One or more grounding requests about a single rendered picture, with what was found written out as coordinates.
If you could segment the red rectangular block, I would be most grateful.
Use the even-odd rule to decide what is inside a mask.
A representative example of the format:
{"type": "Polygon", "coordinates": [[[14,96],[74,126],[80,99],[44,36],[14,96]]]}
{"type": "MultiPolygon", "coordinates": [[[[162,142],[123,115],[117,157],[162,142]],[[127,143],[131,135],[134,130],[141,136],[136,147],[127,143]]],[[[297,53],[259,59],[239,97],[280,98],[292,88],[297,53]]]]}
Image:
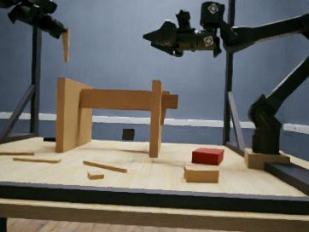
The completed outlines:
{"type": "Polygon", "coordinates": [[[224,149],[198,148],[192,151],[191,163],[219,165],[224,160],[224,149]]]}

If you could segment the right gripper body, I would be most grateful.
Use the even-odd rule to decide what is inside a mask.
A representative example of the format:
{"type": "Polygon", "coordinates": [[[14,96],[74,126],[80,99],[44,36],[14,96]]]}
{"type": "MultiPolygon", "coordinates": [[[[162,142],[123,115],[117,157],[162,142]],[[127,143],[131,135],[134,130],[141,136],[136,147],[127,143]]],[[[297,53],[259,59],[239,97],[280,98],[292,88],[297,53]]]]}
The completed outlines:
{"type": "MultiPolygon", "coordinates": [[[[26,13],[25,13],[25,17],[24,17],[24,19],[25,19],[25,22],[28,24],[28,25],[30,25],[30,26],[33,26],[33,27],[37,27],[37,28],[39,28],[39,29],[41,29],[42,30],[42,25],[44,24],[44,21],[45,21],[45,18],[46,18],[46,16],[47,16],[47,14],[44,14],[44,12],[42,13],[42,14],[40,14],[39,13],[39,10],[40,11],[43,11],[43,9],[41,9],[39,6],[37,6],[37,5],[32,5],[31,7],[30,7],[30,9],[31,10],[27,10],[26,11],[26,13]],[[37,12],[38,11],[38,12],[37,12]],[[27,15],[28,14],[28,12],[29,12],[29,15],[27,15]],[[31,24],[29,24],[27,21],[26,21],[26,17],[27,17],[27,21],[29,21],[29,23],[31,23],[31,24]],[[42,19],[41,19],[41,18],[42,19]],[[36,19],[36,21],[35,21],[35,19],[36,18],[38,18],[38,20],[36,19]],[[33,20],[34,19],[34,20],[33,20]],[[35,24],[36,24],[36,26],[35,26],[35,24]]],[[[53,37],[53,38],[56,38],[56,39],[59,39],[60,38],[60,35],[61,34],[58,34],[58,35],[55,35],[55,36],[52,36],[52,35],[50,35],[51,37],[53,37]]]]}

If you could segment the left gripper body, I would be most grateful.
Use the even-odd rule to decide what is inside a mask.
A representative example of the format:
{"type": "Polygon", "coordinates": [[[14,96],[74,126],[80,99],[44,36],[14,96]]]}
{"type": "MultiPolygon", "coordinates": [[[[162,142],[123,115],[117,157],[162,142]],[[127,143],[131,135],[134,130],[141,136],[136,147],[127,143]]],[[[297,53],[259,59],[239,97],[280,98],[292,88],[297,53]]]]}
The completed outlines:
{"type": "Polygon", "coordinates": [[[165,20],[163,43],[165,46],[172,46],[172,51],[175,51],[174,57],[181,57],[184,50],[198,50],[198,32],[195,28],[191,28],[191,32],[177,32],[175,22],[165,20]]]}

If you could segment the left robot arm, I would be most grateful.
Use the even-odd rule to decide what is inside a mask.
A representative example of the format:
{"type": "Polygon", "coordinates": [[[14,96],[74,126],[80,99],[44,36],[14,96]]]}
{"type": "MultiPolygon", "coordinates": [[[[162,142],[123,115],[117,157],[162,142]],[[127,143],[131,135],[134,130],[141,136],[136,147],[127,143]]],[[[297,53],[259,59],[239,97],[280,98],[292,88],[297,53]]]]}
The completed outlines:
{"type": "MultiPolygon", "coordinates": [[[[189,11],[180,9],[179,13],[176,13],[176,18],[179,25],[177,32],[191,32],[189,11]]],[[[236,53],[253,44],[296,33],[302,34],[309,40],[309,14],[254,27],[232,27],[222,19],[224,19],[224,4],[214,1],[201,4],[200,26],[203,26],[205,31],[198,32],[198,50],[213,51],[214,58],[222,53],[217,28],[223,40],[223,47],[229,53],[236,53]]],[[[308,77],[309,55],[275,91],[273,90],[274,92],[272,91],[272,94],[267,97],[262,94],[250,104],[253,106],[248,110],[248,118],[257,129],[251,138],[251,149],[255,154],[281,155],[279,145],[282,124],[274,116],[283,102],[308,77]]]]}

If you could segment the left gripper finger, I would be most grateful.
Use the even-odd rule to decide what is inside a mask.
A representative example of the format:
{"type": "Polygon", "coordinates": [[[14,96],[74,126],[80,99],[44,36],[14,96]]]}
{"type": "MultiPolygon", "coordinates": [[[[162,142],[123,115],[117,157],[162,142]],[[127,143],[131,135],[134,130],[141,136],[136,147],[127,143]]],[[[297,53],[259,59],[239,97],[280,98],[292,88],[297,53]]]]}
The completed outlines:
{"type": "Polygon", "coordinates": [[[150,42],[165,46],[164,43],[163,43],[164,23],[159,30],[143,34],[143,39],[146,39],[150,42]],[[161,36],[162,36],[162,38],[161,38],[161,36]]]}
{"type": "Polygon", "coordinates": [[[156,49],[159,49],[163,52],[166,52],[169,55],[173,55],[172,46],[162,46],[162,45],[159,45],[159,44],[153,43],[153,42],[150,44],[150,46],[152,46],[156,49]]]}

